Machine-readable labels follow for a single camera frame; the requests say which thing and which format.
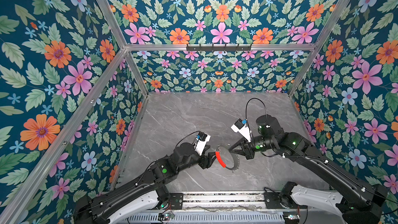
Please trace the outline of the large keyring with red grip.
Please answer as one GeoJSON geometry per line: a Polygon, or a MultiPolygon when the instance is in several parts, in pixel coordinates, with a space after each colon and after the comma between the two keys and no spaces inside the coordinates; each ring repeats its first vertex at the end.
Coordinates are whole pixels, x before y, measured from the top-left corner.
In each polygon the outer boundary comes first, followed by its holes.
{"type": "Polygon", "coordinates": [[[220,144],[217,146],[215,154],[216,154],[217,161],[224,169],[227,169],[229,171],[236,171],[239,169],[239,157],[237,154],[229,151],[230,147],[231,147],[230,144],[220,144]],[[233,166],[231,166],[231,167],[227,166],[226,160],[223,159],[223,157],[222,157],[223,149],[231,156],[232,161],[233,161],[233,166]]]}

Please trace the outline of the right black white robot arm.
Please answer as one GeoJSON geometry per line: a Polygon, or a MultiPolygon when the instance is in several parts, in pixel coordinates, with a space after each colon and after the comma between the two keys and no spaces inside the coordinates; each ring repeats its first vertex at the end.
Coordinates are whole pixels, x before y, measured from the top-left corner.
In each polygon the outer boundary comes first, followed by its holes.
{"type": "Polygon", "coordinates": [[[271,115],[257,118],[258,136],[254,136],[247,120],[238,119],[231,127],[242,138],[229,148],[230,153],[250,160],[257,152],[272,150],[276,155],[307,168],[332,191],[306,188],[287,182],[279,193],[281,205],[314,207],[341,217],[347,224],[378,224],[387,189],[371,185],[341,168],[318,150],[310,140],[295,132],[285,132],[271,115]]]}

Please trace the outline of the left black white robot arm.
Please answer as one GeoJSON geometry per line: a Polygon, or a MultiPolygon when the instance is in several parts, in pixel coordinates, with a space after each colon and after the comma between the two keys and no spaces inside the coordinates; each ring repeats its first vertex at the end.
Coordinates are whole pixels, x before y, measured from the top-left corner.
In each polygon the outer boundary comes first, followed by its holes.
{"type": "Polygon", "coordinates": [[[76,203],[73,220],[76,224],[117,224],[139,212],[161,209],[170,198],[166,185],[181,171],[194,166],[208,169],[215,160],[215,152],[199,155],[194,145],[183,143],[123,186],[99,197],[82,197],[76,203]]]}

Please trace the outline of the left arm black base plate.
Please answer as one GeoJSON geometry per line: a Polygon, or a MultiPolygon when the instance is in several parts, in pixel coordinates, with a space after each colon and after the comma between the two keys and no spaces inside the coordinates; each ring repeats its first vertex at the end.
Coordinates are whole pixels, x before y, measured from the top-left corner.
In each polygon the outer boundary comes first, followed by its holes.
{"type": "Polygon", "coordinates": [[[181,210],[184,200],[184,194],[181,192],[169,194],[161,204],[161,209],[181,210]]]}

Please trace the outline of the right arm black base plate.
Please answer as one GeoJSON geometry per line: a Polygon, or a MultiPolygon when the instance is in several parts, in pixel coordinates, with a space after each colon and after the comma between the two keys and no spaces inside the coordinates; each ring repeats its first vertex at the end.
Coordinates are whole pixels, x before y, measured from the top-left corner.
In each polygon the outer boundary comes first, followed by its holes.
{"type": "Polygon", "coordinates": [[[286,197],[280,196],[279,193],[265,192],[264,202],[268,209],[291,208],[292,204],[286,197]]]}

